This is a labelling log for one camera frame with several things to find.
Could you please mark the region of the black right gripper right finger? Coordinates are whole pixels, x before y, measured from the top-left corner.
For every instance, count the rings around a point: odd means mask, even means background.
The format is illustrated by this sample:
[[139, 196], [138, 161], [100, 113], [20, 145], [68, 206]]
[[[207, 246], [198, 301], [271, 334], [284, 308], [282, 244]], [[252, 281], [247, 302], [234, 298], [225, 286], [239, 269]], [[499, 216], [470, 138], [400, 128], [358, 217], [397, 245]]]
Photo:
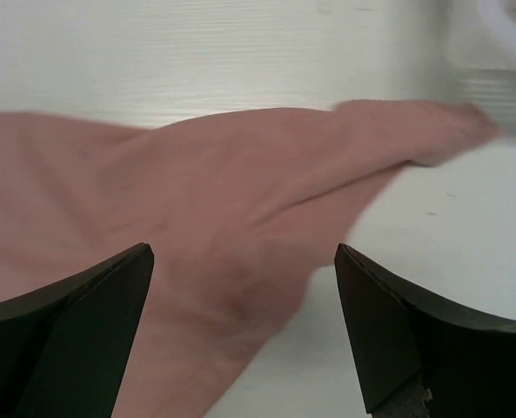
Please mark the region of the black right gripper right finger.
[[516, 417], [516, 320], [466, 307], [340, 245], [338, 293], [374, 417]]

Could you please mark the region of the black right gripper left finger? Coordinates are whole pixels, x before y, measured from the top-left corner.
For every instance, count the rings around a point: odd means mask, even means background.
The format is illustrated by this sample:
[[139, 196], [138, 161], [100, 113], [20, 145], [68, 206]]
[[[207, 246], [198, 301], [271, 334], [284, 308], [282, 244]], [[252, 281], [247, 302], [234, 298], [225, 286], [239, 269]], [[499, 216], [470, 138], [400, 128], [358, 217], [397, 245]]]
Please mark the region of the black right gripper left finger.
[[0, 302], [0, 417], [111, 416], [153, 266], [140, 243]]

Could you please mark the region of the pink t-shirt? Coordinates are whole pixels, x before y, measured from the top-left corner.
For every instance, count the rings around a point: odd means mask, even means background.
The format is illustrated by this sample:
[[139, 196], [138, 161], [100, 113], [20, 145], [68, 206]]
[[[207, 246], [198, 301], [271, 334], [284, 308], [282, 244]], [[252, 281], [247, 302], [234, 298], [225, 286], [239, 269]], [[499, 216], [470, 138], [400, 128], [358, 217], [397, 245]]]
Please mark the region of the pink t-shirt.
[[409, 163], [495, 139], [470, 104], [353, 100], [159, 129], [0, 113], [0, 301], [139, 242], [151, 288], [116, 417], [200, 417]]

